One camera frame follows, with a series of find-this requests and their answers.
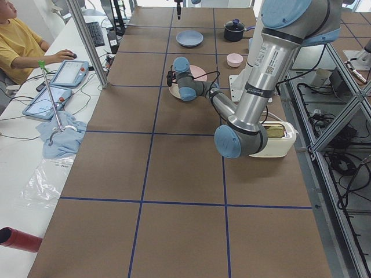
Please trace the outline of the clear plastic bag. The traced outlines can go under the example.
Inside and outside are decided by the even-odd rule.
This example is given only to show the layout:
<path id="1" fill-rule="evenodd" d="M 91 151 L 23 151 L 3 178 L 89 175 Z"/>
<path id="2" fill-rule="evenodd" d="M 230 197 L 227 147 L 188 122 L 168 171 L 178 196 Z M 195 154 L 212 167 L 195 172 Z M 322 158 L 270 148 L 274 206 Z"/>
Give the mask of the clear plastic bag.
<path id="1" fill-rule="evenodd" d="M 43 159 L 15 198 L 15 204 L 24 209 L 54 210 L 74 160 L 75 155 Z"/>

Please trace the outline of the light blue cloth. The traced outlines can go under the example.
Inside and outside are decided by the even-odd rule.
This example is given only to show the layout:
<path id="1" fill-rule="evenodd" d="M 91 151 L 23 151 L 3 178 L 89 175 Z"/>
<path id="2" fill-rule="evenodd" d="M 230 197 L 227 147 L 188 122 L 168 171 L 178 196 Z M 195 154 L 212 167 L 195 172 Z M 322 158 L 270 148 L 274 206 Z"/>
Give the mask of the light blue cloth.
<path id="1" fill-rule="evenodd" d="M 60 111 L 59 117 L 65 127 L 63 132 L 59 132 L 55 116 L 36 127 L 43 141 L 43 157 L 46 159 L 65 158 L 76 154 L 84 138 L 87 124 L 76 120 L 75 116 Z"/>

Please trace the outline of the pink bowl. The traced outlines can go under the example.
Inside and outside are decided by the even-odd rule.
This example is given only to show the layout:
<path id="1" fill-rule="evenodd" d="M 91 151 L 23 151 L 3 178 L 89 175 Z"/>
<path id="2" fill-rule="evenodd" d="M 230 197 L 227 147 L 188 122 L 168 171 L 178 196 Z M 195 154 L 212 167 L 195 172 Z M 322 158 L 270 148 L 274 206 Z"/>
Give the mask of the pink bowl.
<path id="1" fill-rule="evenodd" d="M 230 53 L 227 55 L 227 64 L 230 67 L 237 68 L 243 62 L 243 56 L 238 53 Z"/>

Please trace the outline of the white toaster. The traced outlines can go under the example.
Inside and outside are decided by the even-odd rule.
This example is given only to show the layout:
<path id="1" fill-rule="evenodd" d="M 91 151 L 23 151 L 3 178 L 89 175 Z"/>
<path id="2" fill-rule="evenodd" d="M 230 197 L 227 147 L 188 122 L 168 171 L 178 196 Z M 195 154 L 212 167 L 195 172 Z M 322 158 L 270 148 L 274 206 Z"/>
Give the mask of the white toaster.
<path id="1" fill-rule="evenodd" d="M 286 136 L 283 138 L 268 138 L 265 148 L 262 151 L 250 156 L 255 158 L 281 158 L 286 156 L 296 141 L 296 136 L 298 133 L 297 130 L 291 123 L 282 120 L 272 112 L 264 112 L 263 114 L 272 119 L 262 122 L 261 124 L 263 126 L 282 125 L 285 127 Z"/>

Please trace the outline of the blue plate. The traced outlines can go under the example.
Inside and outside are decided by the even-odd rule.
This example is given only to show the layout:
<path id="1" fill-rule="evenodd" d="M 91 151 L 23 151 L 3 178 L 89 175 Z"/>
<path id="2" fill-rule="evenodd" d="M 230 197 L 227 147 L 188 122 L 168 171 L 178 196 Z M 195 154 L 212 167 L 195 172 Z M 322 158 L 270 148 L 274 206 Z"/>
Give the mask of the blue plate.
<path id="1" fill-rule="evenodd" d="M 203 42 L 203 34 L 194 30 L 185 30 L 176 35 L 176 41 L 184 47 L 196 47 Z"/>

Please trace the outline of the pink plate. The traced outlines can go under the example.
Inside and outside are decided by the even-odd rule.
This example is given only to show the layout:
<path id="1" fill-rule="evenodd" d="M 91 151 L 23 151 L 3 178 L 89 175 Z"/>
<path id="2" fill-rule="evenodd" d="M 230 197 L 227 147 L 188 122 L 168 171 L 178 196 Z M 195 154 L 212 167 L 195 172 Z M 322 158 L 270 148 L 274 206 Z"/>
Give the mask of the pink plate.
<path id="1" fill-rule="evenodd" d="M 202 68 L 196 65 L 190 65 L 190 71 L 196 81 L 207 81 L 207 74 Z"/>

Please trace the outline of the bread slice in toaster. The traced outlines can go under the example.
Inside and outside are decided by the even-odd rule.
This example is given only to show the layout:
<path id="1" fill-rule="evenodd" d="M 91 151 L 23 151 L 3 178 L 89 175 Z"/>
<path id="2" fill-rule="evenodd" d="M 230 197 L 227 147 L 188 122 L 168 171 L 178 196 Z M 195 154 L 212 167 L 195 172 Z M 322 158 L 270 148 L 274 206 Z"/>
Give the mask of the bread slice in toaster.
<path id="1" fill-rule="evenodd" d="M 285 127 L 282 125 L 264 125 L 268 138 L 283 138 L 286 136 Z"/>

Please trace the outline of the person in yellow shirt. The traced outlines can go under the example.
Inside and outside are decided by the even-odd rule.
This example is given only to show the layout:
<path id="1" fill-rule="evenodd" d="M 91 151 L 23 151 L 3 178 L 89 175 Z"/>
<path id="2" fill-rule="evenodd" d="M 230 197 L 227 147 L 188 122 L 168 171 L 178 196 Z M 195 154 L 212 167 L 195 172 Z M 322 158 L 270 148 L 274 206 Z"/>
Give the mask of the person in yellow shirt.
<path id="1" fill-rule="evenodd" d="M 64 49 L 47 55 L 50 44 L 17 18 L 17 10 L 9 1 L 1 1 L 1 70 L 16 84 L 27 80 L 38 61 L 46 64 L 73 60 Z"/>

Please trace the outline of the teach pendant tablet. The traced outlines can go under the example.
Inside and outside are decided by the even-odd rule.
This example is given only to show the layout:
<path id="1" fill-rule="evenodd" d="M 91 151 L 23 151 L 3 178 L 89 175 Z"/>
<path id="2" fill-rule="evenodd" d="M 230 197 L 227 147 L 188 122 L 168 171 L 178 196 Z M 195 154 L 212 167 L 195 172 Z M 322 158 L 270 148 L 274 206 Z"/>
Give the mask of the teach pendant tablet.
<path id="1" fill-rule="evenodd" d="M 72 96 L 72 90 L 70 88 L 53 85 L 50 85 L 50 89 L 57 110 L 61 110 Z M 41 90 L 32 102 L 25 107 L 22 114 L 41 120 L 50 120 L 53 118 L 53 104 L 47 87 Z"/>
<path id="2" fill-rule="evenodd" d="M 50 84 L 61 87 L 76 88 L 86 77 L 88 69 L 89 63 L 87 61 L 63 61 L 50 81 Z"/>

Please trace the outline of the metal rod green tip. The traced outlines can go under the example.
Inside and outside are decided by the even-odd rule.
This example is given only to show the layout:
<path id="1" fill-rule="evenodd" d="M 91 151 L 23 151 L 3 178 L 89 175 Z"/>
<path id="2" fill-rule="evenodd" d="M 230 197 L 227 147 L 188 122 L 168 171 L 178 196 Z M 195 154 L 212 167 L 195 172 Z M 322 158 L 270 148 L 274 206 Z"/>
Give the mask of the metal rod green tip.
<path id="1" fill-rule="evenodd" d="M 58 110 L 57 110 L 57 107 L 56 107 L 56 104 L 54 102 L 54 98 L 53 98 L 53 95 L 52 95 L 52 91 L 50 89 L 50 85 L 49 85 L 48 79 L 46 77 L 46 68 L 45 68 L 46 63 L 45 63 L 44 60 L 39 60 L 38 65 L 39 65 L 39 68 L 41 69 L 41 72 L 42 72 L 42 75 L 43 75 L 43 78 L 44 78 L 44 82 L 45 82 L 45 85 L 46 85 L 46 88 L 47 88 L 47 91 L 48 91 L 50 102 L 52 103 L 54 117 L 55 117 L 56 122 L 57 122 L 57 130 L 59 132 L 63 132 L 65 130 L 65 127 L 61 123 L 59 113 L 58 113 Z"/>

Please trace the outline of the black keyboard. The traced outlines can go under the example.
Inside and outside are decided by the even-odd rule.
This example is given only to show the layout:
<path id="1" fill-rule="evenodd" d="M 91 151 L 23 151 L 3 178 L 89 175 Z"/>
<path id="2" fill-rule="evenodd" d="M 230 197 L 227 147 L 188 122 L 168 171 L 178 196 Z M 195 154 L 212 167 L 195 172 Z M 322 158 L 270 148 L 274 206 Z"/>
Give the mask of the black keyboard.
<path id="1" fill-rule="evenodd" d="M 95 47 L 104 46 L 105 42 L 104 42 L 103 33 L 102 33 L 99 22 L 94 21 L 94 22 L 86 23 L 86 26 L 90 33 L 90 37 L 93 41 L 94 46 Z"/>

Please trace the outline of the upper teach pendant tablet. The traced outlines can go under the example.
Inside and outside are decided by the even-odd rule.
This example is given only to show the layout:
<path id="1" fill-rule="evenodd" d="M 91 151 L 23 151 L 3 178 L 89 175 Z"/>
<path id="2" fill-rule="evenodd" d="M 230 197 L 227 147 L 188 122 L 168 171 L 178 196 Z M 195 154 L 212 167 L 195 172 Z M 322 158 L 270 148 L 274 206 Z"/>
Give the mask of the upper teach pendant tablet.
<path id="1" fill-rule="evenodd" d="M 50 81 L 50 84 L 61 87 L 76 88 L 86 77 L 88 69 L 89 63 L 87 61 L 63 61 Z"/>

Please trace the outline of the lower teach pendant tablet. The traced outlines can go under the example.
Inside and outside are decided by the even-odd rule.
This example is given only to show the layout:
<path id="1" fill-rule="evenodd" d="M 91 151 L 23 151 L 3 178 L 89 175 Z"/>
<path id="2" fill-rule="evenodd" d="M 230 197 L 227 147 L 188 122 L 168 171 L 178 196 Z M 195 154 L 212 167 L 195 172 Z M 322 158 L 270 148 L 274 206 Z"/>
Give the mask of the lower teach pendant tablet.
<path id="1" fill-rule="evenodd" d="M 61 110 L 72 96 L 72 90 L 70 88 L 53 85 L 50 85 L 50 89 L 57 110 Z M 25 107 L 22 114 L 41 120 L 50 120 L 53 118 L 53 104 L 47 87 L 41 90 L 32 102 Z"/>

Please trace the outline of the red cylinder bottle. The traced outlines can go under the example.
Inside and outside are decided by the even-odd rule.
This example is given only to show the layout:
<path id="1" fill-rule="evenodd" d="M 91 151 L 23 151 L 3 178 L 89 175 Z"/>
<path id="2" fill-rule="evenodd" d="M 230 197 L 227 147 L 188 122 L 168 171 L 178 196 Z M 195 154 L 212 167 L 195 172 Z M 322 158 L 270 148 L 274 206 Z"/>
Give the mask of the red cylinder bottle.
<path id="1" fill-rule="evenodd" d="M 36 253 L 38 252 L 41 243 L 41 237 L 10 227 L 4 227 L 1 229 L 1 246 L 3 247 Z"/>

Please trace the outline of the cream plate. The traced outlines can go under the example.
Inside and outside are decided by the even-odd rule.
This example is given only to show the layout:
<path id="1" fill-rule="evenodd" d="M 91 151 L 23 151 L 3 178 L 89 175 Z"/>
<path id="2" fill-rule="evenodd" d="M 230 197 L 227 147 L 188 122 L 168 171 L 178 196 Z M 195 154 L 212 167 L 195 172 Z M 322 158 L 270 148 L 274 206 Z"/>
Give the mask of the cream plate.
<path id="1" fill-rule="evenodd" d="M 179 87 L 177 83 L 172 83 L 172 85 L 169 87 L 169 91 L 172 94 L 172 96 L 181 100 Z"/>

